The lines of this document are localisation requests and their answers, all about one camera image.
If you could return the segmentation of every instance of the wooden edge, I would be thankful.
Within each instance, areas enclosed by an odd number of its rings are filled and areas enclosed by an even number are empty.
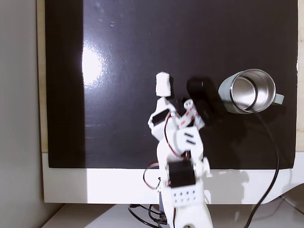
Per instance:
[[[45,2],[37,0],[37,49],[41,151],[48,153]]]
[[[304,151],[304,0],[298,1],[298,88],[295,151]]]

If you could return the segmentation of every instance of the glossy black surface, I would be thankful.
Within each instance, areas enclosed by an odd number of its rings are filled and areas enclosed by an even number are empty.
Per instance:
[[[285,95],[262,113],[280,148],[295,155],[296,0],[46,0],[47,119],[52,168],[145,168],[156,160],[148,127],[155,76],[214,84],[259,68]],[[271,169],[275,152],[253,115],[227,114],[201,130],[213,169]]]

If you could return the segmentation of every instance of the white cylinder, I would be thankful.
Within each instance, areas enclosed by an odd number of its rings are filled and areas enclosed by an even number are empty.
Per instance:
[[[170,75],[165,72],[160,72],[156,75],[156,95],[171,96],[171,87],[169,82]]]

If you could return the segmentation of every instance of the stainless steel mug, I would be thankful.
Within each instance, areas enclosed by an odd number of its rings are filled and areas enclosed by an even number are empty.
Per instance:
[[[281,105],[284,96],[276,94],[275,82],[263,70],[250,69],[236,73],[222,82],[218,94],[228,112],[250,114],[261,112],[271,104]]]

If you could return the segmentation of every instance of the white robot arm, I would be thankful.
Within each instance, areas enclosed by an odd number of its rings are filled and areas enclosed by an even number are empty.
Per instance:
[[[152,127],[152,134],[160,140],[157,158],[161,198],[168,224],[172,228],[212,228],[202,180],[203,175],[209,174],[209,163],[207,158],[203,159],[199,134],[204,122],[191,100],[185,102],[188,109],[182,117],[178,116],[175,108],[171,109],[164,97],[160,100],[167,104],[164,108],[168,113],[165,120],[157,124],[160,126]],[[160,108],[157,111],[151,115],[150,121],[163,112]],[[194,126],[186,127],[191,121],[194,121]]]

